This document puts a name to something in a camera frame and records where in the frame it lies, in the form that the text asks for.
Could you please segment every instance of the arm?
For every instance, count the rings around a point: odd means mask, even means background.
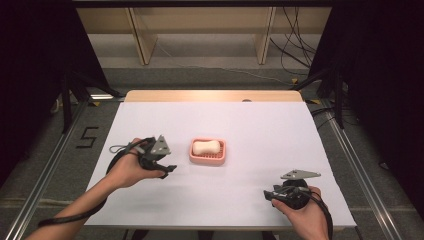
[[[319,196],[321,195],[321,190],[319,188],[310,186],[309,189],[314,192],[314,197],[321,199]],[[303,239],[328,239],[327,221],[325,220],[324,213],[314,201],[310,200],[304,208],[299,210],[291,209],[276,199],[272,199],[272,204],[287,216],[293,224],[296,233]]]
[[[55,217],[66,217],[86,212],[119,188],[130,187],[146,178],[158,178],[164,175],[162,171],[148,171],[140,167],[134,154],[124,155],[118,160],[110,172],[90,190],[85,192]],[[74,239],[88,218],[64,224],[49,225],[37,229],[27,239]]]

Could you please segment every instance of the black strap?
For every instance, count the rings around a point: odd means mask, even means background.
[[[128,144],[128,146],[131,146],[131,148],[133,148],[134,146],[136,146],[137,144]],[[106,170],[106,174],[109,173],[109,171],[113,168],[113,166],[115,166],[115,164],[118,162],[118,160],[130,153],[129,150],[131,150],[131,148],[126,148],[124,150],[119,151],[115,157],[112,159],[112,161],[110,162],[107,170]],[[76,214],[73,216],[69,216],[69,217],[60,217],[60,218],[49,218],[49,219],[45,219],[42,220],[38,223],[38,227],[43,227],[43,226],[47,226],[47,225],[56,225],[56,224],[63,224],[63,223],[69,223],[69,222],[75,222],[75,221],[79,221],[79,220],[83,220],[86,218],[89,218],[90,216],[96,214],[98,211],[100,211],[100,209],[102,209],[102,207],[106,204],[107,198],[105,200],[103,200],[103,202],[101,202],[99,205],[97,205],[96,207],[94,207],[93,209],[90,209],[84,213],[81,214]]]

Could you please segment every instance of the gray floor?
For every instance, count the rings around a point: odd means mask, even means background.
[[[270,45],[267,62],[258,65],[252,38],[249,35],[163,35],[159,38],[151,63],[139,64],[132,36],[90,36],[99,61],[113,88],[121,92],[131,89],[288,89],[292,79],[304,75],[288,73],[281,66],[279,50]],[[273,36],[284,45],[284,36]],[[319,36],[305,36],[305,41],[316,46]],[[303,54],[290,46],[288,51],[302,58]],[[307,68],[290,58],[283,57],[285,68],[305,74]],[[317,99],[315,90],[319,82],[302,90],[305,99]],[[86,189],[96,160],[107,137],[117,101],[103,101],[98,106],[84,108],[60,162],[45,189],[41,201],[24,233],[33,231],[39,220],[51,217]],[[311,110],[320,104],[308,104]],[[349,110],[344,110],[345,133],[384,206],[394,220],[403,239],[424,239],[424,222],[403,193],[390,171],[378,166],[381,160],[372,141]],[[339,184],[358,228],[344,229],[334,239],[387,239],[373,208],[370,206],[358,178],[352,170],[346,153],[336,137],[328,114],[315,117],[334,176]],[[28,159],[20,162],[0,190],[0,238],[5,236],[19,213],[25,199],[61,138],[63,118],[61,109],[45,123],[36,144],[28,152]],[[92,148],[81,136],[87,127],[88,136],[96,140]],[[130,239],[133,230],[128,232]],[[125,229],[84,227],[77,239],[123,239]],[[275,233],[280,239],[298,239],[292,231]],[[193,231],[152,231],[147,239],[197,239]],[[217,232],[214,239],[260,239],[258,232]]]

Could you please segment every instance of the printed number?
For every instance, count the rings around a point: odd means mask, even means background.
[[[93,144],[94,144],[94,141],[96,141],[96,138],[97,137],[86,137],[85,134],[87,134],[87,131],[88,130],[98,129],[98,128],[99,127],[86,127],[85,130],[84,130],[84,133],[81,136],[81,140],[91,140],[91,143],[88,146],[81,146],[81,145],[80,146],[77,146],[77,148],[92,148],[93,147]]]

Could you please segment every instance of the white tabletop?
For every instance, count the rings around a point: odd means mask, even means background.
[[[87,225],[147,229],[278,230],[288,219],[265,200],[263,190],[301,169],[320,187],[335,227],[352,227],[311,114],[303,102],[121,103],[88,188],[105,174],[112,145],[135,137],[164,135],[172,154],[159,161],[177,165],[165,179],[143,180],[109,196]],[[224,139],[221,166],[189,160],[193,138]]]

